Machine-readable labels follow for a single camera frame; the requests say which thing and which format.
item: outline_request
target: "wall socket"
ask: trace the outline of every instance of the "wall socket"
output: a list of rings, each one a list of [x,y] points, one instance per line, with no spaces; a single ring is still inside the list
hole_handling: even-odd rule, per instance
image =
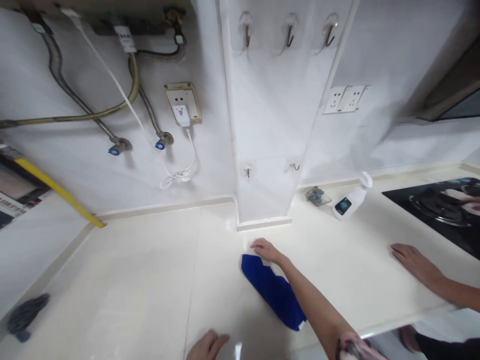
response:
[[[166,97],[170,103],[170,108],[185,105],[188,109],[188,114],[190,115],[190,121],[202,121],[199,99],[197,98],[197,92],[191,82],[166,84],[164,87]]]
[[[358,104],[364,90],[365,85],[347,86],[341,98],[340,105],[338,105],[337,112],[351,113],[358,110]]]
[[[328,101],[326,102],[324,114],[334,114],[338,112],[340,101],[344,95],[346,86],[335,86],[330,89]]]

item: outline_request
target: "white cable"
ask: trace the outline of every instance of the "white cable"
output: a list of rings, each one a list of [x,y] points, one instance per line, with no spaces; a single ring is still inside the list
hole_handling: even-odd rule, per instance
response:
[[[95,53],[96,57],[100,60],[101,64],[105,67],[106,71],[108,72],[108,74],[110,75],[110,77],[113,79],[113,82],[115,82],[115,85],[116,87],[118,88],[118,90],[120,91],[120,94],[121,96],[123,97],[123,99],[125,100],[126,104],[128,105],[128,108],[130,109],[130,111],[132,112],[133,116],[135,117],[136,121],[138,122],[138,125],[140,125],[140,129],[141,131],[143,132],[143,136],[145,137],[145,140],[147,141],[148,145],[149,145],[149,148],[153,151],[153,154],[155,156],[156,159],[160,159],[160,162],[161,164],[163,165],[166,173],[168,174],[168,176],[163,179],[160,183],[160,189],[162,190],[165,190],[167,189],[171,184],[172,182],[175,180],[175,179],[182,179],[183,181],[187,182],[190,180],[190,174],[192,173],[192,167],[195,165],[195,162],[197,161],[197,151],[195,150],[195,146],[194,146],[194,142],[192,140],[192,136],[190,135],[190,129],[189,128],[185,128],[186,130],[186,133],[188,135],[188,139],[190,140],[190,144],[191,144],[191,148],[193,150],[193,162],[191,163],[191,165],[189,167],[187,167],[185,170],[181,170],[181,171],[177,171],[176,173],[174,174],[171,174],[169,169],[167,168],[167,165],[165,164],[162,156],[159,156],[157,158],[157,155],[160,155],[159,153],[157,153],[155,150],[154,150],[154,146],[152,145],[152,143],[150,142],[150,139],[149,139],[149,136],[147,135],[147,132],[145,131],[145,128],[144,126],[142,125],[142,122],[140,121],[140,118],[137,114],[137,112],[135,111],[134,107],[132,106],[132,103],[130,102],[129,98],[127,97],[127,95],[125,94],[124,90],[122,89],[122,86],[120,85],[119,81],[117,80],[117,78],[115,77],[114,73],[110,70],[109,66],[107,65],[107,63],[104,61],[104,59],[102,58],[102,56],[100,55],[100,53],[97,51],[97,49],[95,48],[95,46],[92,44],[92,42],[90,41],[89,37],[87,36],[87,34],[85,33],[84,31],[84,28],[82,26],[82,22],[80,21],[80,15],[74,11],[74,10],[71,10],[71,9],[62,9],[61,10],[65,15],[67,15],[73,22],[73,24],[75,25],[75,27],[80,31],[80,33],[82,34],[83,38],[85,39],[86,43],[88,44],[88,46],[90,46],[90,48],[92,49],[92,51]]]

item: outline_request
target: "hand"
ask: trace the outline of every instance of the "hand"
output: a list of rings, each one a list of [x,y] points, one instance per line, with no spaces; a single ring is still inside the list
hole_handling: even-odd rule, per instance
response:
[[[215,360],[220,349],[229,340],[230,336],[218,336],[210,329],[200,340],[192,346],[186,360]]]
[[[393,256],[427,288],[432,289],[435,284],[445,278],[439,268],[423,256],[416,247],[396,243],[391,248]]]
[[[273,246],[263,237],[255,240],[250,245],[250,247],[253,248],[253,250],[265,260],[271,261],[277,265],[279,261],[285,257],[280,251],[275,248],[275,246]]]

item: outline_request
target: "black stove top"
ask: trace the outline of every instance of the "black stove top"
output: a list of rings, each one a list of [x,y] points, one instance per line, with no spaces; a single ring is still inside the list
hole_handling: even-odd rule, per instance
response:
[[[433,184],[385,191],[383,194],[452,243],[480,260],[480,216],[444,194],[453,189],[480,197],[480,180],[465,177]]]

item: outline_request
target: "blue rag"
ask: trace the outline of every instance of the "blue rag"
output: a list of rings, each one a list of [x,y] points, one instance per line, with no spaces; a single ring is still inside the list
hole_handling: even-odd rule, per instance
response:
[[[307,320],[290,284],[277,276],[270,266],[264,266],[255,255],[243,254],[241,270],[278,318],[290,329],[299,331]]]

